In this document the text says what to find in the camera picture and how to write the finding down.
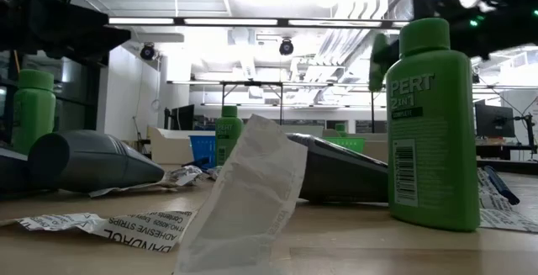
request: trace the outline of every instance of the adhesive strip wrapper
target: adhesive strip wrapper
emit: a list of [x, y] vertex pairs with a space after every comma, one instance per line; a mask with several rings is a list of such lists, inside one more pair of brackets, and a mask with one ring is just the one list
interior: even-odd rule
[[192, 212], [152, 212], [102, 219], [96, 214], [42, 215], [4, 221], [21, 224], [26, 230], [60, 231], [78, 228], [150, 251], [169, 252], [179, 241]]
[[175, 275], [272, 273], [272, 243], [298, 199], [307, 148], [253, 115], [183, 236]]
[[480, 200], [480, 227], [538, 233], [538, 224], [517, 212], [491, 183], [488, 173], [477, 169]]
[[202, 174], [203, 174], [202, 170], [200, 170], [198, 167], [186, 166], [186, 167], [174, 170], [174, 171], [166, 172], [160, 182], [143, 183], [140, 185], [131, 186], [127, 188], [106, 188], [106, 189], [90, 192], [88, 195], [90, 195], [91, 198], [96, 198], [96, 197], [108, 194], [110, 192], [124, 192], [124, 191], [129, 191], [129, 190], [136, 190], [136, 189], [140, 190], [140, 189], [153, 188], [153, 187], [179, 188], [179, 187], [192, 185], [193, 182]]

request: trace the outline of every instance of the blue pen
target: blue pen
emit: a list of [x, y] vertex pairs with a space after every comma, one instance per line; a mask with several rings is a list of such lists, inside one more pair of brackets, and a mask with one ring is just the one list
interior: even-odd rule
[[513, 194], [510, 189], [508, 189], [508, 186], [506, 185], [506, 183], [503, 182], [495, 169], [490, 166], [485, 166], [484, 170], [488, 174], [489, 181], [495, 186], [495, 188], [501, 195], [508, 199], [511, 205], [516, 205], [520, 203], [520, 199], [517, 198], [517, 196], [515, 196], [515, 194]]

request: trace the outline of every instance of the green bottle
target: green bottle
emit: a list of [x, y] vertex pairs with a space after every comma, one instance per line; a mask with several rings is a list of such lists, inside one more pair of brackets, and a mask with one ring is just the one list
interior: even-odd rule
[[215, 135], [217, 137], [217, 166], [223, 166], [243, 130], [243, 121], [237, 118], [237, 107], [223, 106], [222, 117], [217, 119]]
[[345, 132], [345, 124], [336, 124], [335, 130], [340, 134], [341, 137], [347, 137], [347, 132]]
[[399, 45], [400, 61], [387, 73], [390, 213], [417, 225], [475, 230], [470, 61], [450, 50], [444, 19], [411, 22]]
[[13, 100], [13, 148], [28, 155], [41, 136], [52, 132], [56, 97], [54, 76], [48, 72], [22, 70]]

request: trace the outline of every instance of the blue bin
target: blue bin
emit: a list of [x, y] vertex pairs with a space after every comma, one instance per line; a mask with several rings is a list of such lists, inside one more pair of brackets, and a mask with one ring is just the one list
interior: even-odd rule
[[215, 137], [206, 135], [189, 135], [188, 137], [191, 139], [194, 160], [197, 161], [204, 157], [209, 157], [209, 163], [203, 166], [208, 169], [215, 167]]

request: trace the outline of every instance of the wooden surface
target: wooden surface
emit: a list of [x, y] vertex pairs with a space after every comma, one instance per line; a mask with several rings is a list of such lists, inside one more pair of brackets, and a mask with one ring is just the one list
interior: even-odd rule
[[[538, 177], [504, 175], [522, 200], [521, 212], [538, 216]], [[1, 202], [0, 217], [93, 212], [102, 217], [157, 210], [193, 211], [210, 184], [181, 193], [137, 193], [88, 199], [50, 193]], [[78, 230], [28, 232], [0, 228], [0, 274], [170, 275], [178, 247], [167, 254], [143, 251]], [[538, 273], [538, 235], [479, 229], [432, 230], [391, 219], [383, 206], [313, 206], [300, 202], [273, 247], [282, 275]]]

